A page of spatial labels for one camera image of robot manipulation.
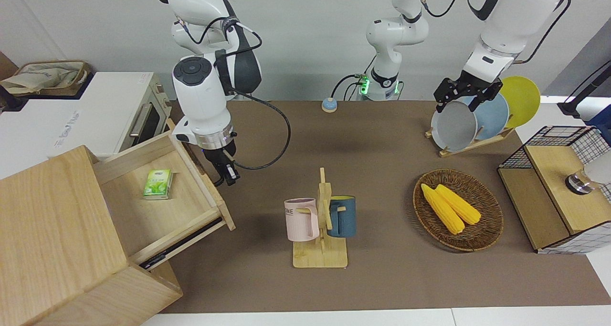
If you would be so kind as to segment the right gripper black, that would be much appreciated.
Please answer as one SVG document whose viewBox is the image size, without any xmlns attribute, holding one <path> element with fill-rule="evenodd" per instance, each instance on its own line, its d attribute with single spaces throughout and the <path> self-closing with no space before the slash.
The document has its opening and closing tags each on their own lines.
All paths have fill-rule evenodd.
<svg viewBox="0 0 611 326">
<path fill-rule="evenodd" d="M 213 182 L 215 187 L 221 186 L 224 182 L 227 186 L 234 185 L 240 179 L 240 174 L 235 167 L 235 162 L 231 161 L 224 153 L 225 151 L 234 156 L 237 152 L 236 143 L 232 141 L 222 148 L 201 150 L 205 158 L 213 165 L 218 174 L 218 178 Z"/>
</svg>

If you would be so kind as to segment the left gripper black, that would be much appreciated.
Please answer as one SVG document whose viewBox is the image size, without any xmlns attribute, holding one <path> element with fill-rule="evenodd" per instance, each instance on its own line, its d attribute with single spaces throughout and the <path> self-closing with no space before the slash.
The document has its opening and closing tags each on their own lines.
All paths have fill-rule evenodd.
<svg viewBox="0 0 611 326">
<path fill-rule="evenodd" d="M 495 78 L 493 82 L 486 82 L 462 70 L 460 76 L 456 79 L 445 77 L 441 80 L 437 87 L 437 93 L 433 94 L 437 103 L 436 112 L 443 112 L 443 109 L 452 100 L 464 96 L 474 96 L 469 102 L 469 110 L 474 113 L 480 104 L 493 100 L 500 93 L 502 86 L 503 82 L 500 78 Z"/>
</svg>

